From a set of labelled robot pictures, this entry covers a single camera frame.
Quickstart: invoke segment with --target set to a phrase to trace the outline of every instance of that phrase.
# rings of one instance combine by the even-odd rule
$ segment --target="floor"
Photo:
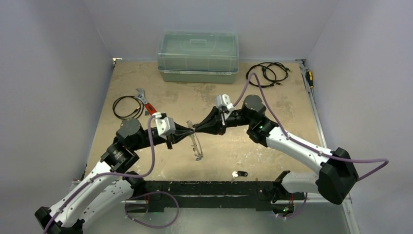
[[[204,119],[214,106],[218,94],[228,94],[232,102],[240,95],[245,84],[245,74],[255,63],[241,63],[240,72],[234,84],[213,83],[175,83],[164,82],[157,70],[156,62],[122,61],[116,64],[104,107],[97,126],[86,174],[100,160],[101,155],[112,143],[121,120],[112,112],[113,102],[120,96],[136,95],[136,88],[144,88],[148,101],[160,112],[165,112],[175,122],[186,126],[186,121],[193,123]],[[320,144],[316,122],[297,63],[285,63],[293,72],[282,85],[265,88],[267,100],[291,133],[314,144]],[[278,76],[283,71],[274,69]],[[266,84],[262,72],[256,73]],[[257,87],[249,86],[246,94],[259,95]],[[118,105],[120,114],[128,114],[136,108],[133,100],[124,100]],[[139,120],[147,125],[148,116]],[[146,180],[212,180],[225,181],[232,179],[233,171],[246,171],[248,177],[237,180],[274,180],[282,171],[309,172],[310,169],[293,158],[273,149],[255,144],[245,133],[247,127],[228,128],[224,136],[199,134],[204,158],[195,161],[196,157],[189,137],[168,150],[166,145],[155,147],[156,161],[153,172]],[[133,165],[140,174],[148,171],[151,163],[150,149],[137,151],[140,159]]]

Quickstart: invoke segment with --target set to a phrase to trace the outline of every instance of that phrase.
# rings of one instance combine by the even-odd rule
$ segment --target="white wall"
[[[156,59],[165,30],[234,31],[242,59],[303,59],[338,0],[84,0],[110,54]]]
[[[390,160],[351,192],[366,234],[413,233],[412,12],[409,0],[340,0],[307,61],[329,147]]]
[[[81,176],[111,63],[82,0],[0,1],[1,233],[41,233]]]

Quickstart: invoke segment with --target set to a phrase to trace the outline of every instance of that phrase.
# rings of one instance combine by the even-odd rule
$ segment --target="coiled black cable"
[[[139,104],[139,107],[137,107],[137,108],[136,108],[132,113],[130,113],[129,115],[120,116],[119,114],[116,113],[116,110],[115,110],[115,109],[116,109],[116,106],[118,105],[118,103],[119,103],[120,101],[122,101],[123,99],[125,99],[125,98],[132,98],[133,100],[135,100],[135,101]],[[134,98],[134,96],[122,96],[122,97],[116,99],[115,102],[113,102],[113,105],[112,105],[113,114],[114,114],[116,117],[118,117],[119,119],[121,119],[121,120],[127,120],[127,119],[130,119],[130,118],[139,118],[139,117],[142,115],[143,110],[144,110],[144,104],[143,104],[143,102],[142,102],[141,100],[139,100],[139,99]]]
[[[281,70],[283,70],[283,71],[285,72],[284,78],[282,78],[282,79],[277,79],[277,75],[276,75],[275,72],[270,68],[271,66],[277,66],[277,67],[281,68]],[[280,62],[262,62],[262,63],[256,64],[256,65],[254,65],[254,66],[252,66],[252,67],[249,68],[249,70],[247,71],[247,73],[246,73],[246,75],[245,75],[245,78],[246,78],[246,79],[248,79],[249,73],[252,71],[252,69],[254,69],[254,68],[256,68],[256,67],[261,67],[261,71],[263,72],[263,77],[264,77],[267,81],[271,82],[269,85],[261,85],[262,88],[272,87],[272,86],[274,86],[274,85],[276,85],[276,84],[277,84],[277,85],[281,85],[280,82],[283,81],[283,80],[285,80],[285,79],[287,79],[287,78],[288,78],[288,72],[291,72],[291,70],[290,70],[288,67],[284,66],[284,64],[282,64],[282,63],[280,63]],[[267,70],[269,70],[270,72],[272,72],[272,74],[274,74],[274,79],[268,78],[267,73],[266,73]],[[251,81],[249,82],[249,84],[251,84],[251,85],[253,85],[253,86],[255,86],[255,87],[258,87],[258,85],[252,83]]]

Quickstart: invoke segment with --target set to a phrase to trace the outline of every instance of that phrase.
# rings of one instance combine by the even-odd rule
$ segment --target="screwdriver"
[[[310,90],[311,90],[311,94],[313,95],[314,103],[316,103],[316,99],[314,96],[313,73],[311,73],[310,71],[305,73],[305,79],[307,80],[308,85],[310,86]]]

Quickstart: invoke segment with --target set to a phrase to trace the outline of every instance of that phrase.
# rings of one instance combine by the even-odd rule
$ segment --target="green container lid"
[[[166,32],[159,43],[158,69],[181,74],[237,73],[238,37],[233,33]]]

